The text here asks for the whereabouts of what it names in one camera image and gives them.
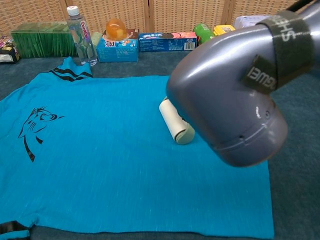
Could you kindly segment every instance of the green grass container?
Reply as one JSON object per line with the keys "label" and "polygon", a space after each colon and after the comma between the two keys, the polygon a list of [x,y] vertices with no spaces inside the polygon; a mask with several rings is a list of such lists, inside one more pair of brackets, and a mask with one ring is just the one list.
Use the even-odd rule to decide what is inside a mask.
{"label": "green grass container", "polygon": [[22,58],[77,56],[66,22],[23,23],[11,35]]}

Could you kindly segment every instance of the lint roller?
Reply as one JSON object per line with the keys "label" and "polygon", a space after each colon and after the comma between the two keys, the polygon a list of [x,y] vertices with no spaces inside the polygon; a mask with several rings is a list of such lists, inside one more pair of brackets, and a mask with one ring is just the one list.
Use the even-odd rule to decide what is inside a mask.
{"label": "lint roller", "polygon": [[188,144],[194,139],[195,130],[182,119],[167,97],[161,102],[159,110],[173,140],[177,144]]}

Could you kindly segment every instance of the gray carpet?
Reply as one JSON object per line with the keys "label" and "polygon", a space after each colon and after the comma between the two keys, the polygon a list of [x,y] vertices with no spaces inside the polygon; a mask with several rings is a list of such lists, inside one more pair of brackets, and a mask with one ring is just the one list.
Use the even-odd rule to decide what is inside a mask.
{"label": "gray carpet", "polygon": [[[95,78],[170,75],[185,52],[140,53],[138,63],[98,63]],[[0,65],[0,100],[62,63],[62,58],[22,59]],[[304,75],[272,97],[289,125],[282,150],[269,161],[275,240],[320,240],[320,79]],[[34,227],[32,240],[223,240],[194,233],[79,234]],[[228,238],[229,240],[246,238]]]}

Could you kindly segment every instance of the yellow package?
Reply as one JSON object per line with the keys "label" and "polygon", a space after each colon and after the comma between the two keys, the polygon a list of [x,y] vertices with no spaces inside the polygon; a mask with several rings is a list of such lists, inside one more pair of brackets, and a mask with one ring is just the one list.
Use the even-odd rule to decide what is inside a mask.
{"label": "yellow package", "polygon": [[234,31],[234,30],[236,30],[236,29],[231,25],[218,25],[218,26],[214,27],[213,33],[214,33],[214,35],[219,36],[219,35],[225,34],[227,32]]}

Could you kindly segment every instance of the shark graphic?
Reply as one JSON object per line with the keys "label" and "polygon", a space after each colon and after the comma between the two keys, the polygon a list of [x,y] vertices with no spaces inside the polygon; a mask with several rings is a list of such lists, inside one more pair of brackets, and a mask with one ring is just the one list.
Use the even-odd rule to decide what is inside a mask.
{"label": "shark graphic", "polygon": [[44,106],[40,108],[34,108],[32,110],[31,114],[24,122],[21,132],[18,136],[18,138],[23,138],[25,150],[32,162],[35,161],[36,156],[32,153],[28,146],[28,138],[34,137],[36,141],[41,145],[43,143],[43,140],[37,137],[37,133],[45,129],[48,126],[49,122],[52,122],[56,119],[61,119],[63,117],[64,116],[57,116],[56,114],[45,110]]}

